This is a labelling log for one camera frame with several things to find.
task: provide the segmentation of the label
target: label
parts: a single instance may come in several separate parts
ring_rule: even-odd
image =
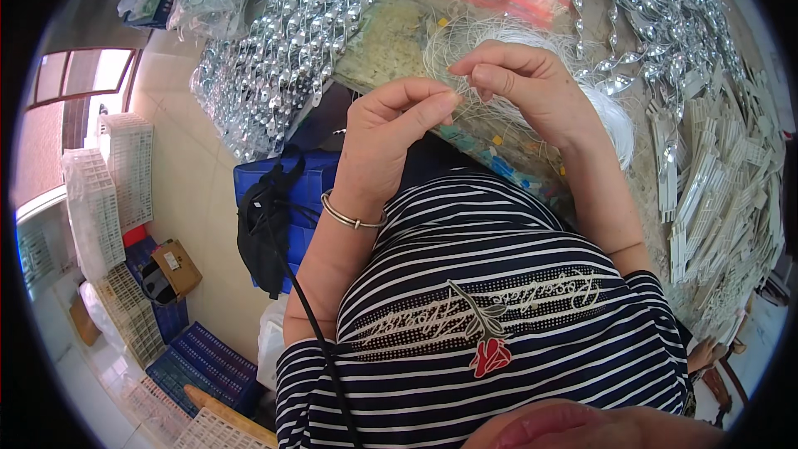
[[[177,270],[180,268],[180,264],[177,263],[177,261],[175,260],[175,256],[172,254],[172,252],[167,252],[166,254],[164,254],[164,260],[166,261],[167,264],[169,264],[169,268],[171,270]]]

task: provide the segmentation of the brown box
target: brown box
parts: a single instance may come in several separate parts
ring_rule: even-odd
[[[101,331],[94,325],[94,321],[89,317],[89,312],[83,303],[83,298],[78,294],[75,301],[72,302],[72,307],[69,308],[69,314],[72,316],[72,321],[75,323],[78,334],[83,339],[83,343],[90,347],[94,345],[97,338],[100,336]]]
[[[174,289],[177,300],[192,291],[202,281],[202,274],[179,241],[164,244],[150,255]]]

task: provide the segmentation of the white plastic crate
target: white plastic crate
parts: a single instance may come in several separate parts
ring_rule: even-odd
[[[28,287],[55,269],[44,231],[40,225],[23,224],[18,227],[17,247],[22,266],[22,277],[25,278],[25,284]]]
[[[153,306],[125,264],[92,283],[105,311],[135,361],[144,369],[165,349]]]
[[[153,125],[135,113],[100,116],[100,140],[116,185],[123,233],[153,219]]]
[[[141,382],[126,378],[121,398],[135,417],[169,447],[192,422],[149,376]]]
[[[209,449],[212,447],[267,449],[269,446],[251,435],[241,432],[207,407],[203,407],[172,447],[174,449]]]
[[[78,263],[86,279],[97,281],[125,261],[116,187],[100,150],[65,150],[62,166]]]

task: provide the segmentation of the window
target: window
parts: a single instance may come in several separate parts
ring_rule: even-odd
[[[122,90],[135,49],[87,48],[43,55],[26,110]]]

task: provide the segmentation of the black bag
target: black bag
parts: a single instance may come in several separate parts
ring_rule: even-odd
[[[318,212],[292,203],[288,198],[291,188],[305,171],[304,156],[296,146],[287,146],[281,158],[294,153],[299,153],[299,159],[292,170],[283,172],[278,158],[274,167],[246,190],[239,205],[239,254],[254,283],[272,300],[277,300],[286,276],[283,262],[288,252],[291,209],[304,215],[314,226],[319,216]]]

